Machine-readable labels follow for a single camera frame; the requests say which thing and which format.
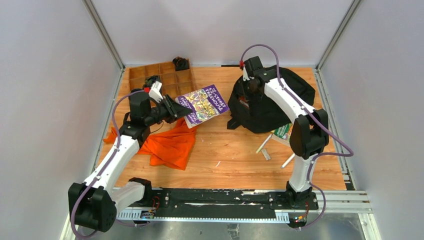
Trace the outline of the purple Treehouse book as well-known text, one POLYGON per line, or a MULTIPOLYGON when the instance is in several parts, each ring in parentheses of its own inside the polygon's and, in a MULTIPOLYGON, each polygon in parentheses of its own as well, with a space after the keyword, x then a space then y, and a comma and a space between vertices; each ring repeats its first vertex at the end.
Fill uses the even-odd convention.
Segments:
POLYGON ((214 84, 180 95, 176 97, 175 101, 181 106, 192 110, 192 113, 184 117, 189 129, 230 109, 214 84))

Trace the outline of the black backpack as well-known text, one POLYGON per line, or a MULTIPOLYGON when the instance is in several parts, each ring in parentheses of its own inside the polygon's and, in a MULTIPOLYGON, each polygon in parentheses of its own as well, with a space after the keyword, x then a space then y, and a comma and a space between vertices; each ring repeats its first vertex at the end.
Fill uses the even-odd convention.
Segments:
MULTIPOLYGON (((303 78, 288 68, 279 68, 280 76, 287 85, 307 104, 312 106, 316 90, 303 78)), ((252 133, 262 134, 289 124, 291 121, 281 108, 269 97, 257 94, 245 99, 247 90, 242 88, 242 77, 235 82, 228 107, 231 119, 227 122, 228 130, 242 126, 252 133)))

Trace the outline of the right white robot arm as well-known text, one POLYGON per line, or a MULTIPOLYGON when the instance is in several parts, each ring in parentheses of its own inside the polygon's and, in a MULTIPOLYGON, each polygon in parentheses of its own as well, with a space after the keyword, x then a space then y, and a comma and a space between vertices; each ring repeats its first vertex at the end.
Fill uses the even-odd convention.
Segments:
POLYGON ((302 100, 282 78, 278 67, 265 69, 257 56, 241 60, 240 67, 248 92, 270 98, 292 124, 289 145, 294 153, 294 167, 286 184, 285 201, 290 208, 298 209, 312 195, 315 158, 329 144, 328 114, 302 100))

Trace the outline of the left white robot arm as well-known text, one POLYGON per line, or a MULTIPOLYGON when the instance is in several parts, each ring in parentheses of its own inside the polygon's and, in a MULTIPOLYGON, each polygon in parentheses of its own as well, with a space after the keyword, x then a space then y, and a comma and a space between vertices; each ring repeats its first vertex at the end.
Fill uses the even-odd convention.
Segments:
POLYGON ((77 226, 92 229, 93 233, 107 232, 117 215, 130 205, 156 206, 149 180, 133 177, 120 189, 113 190, 125 166, 151 134, 152 125, 173 123, 193 112, 169 95, 155 99, 154 94, 153 90, 138 89, 125 96, 130 111, 126 113, 122 126, 116 128, 116 138, 108 154, 82 183, 74 182, 70 186, 70 225, 77 238, 92 237, 92 234, 81 235, 77 226))

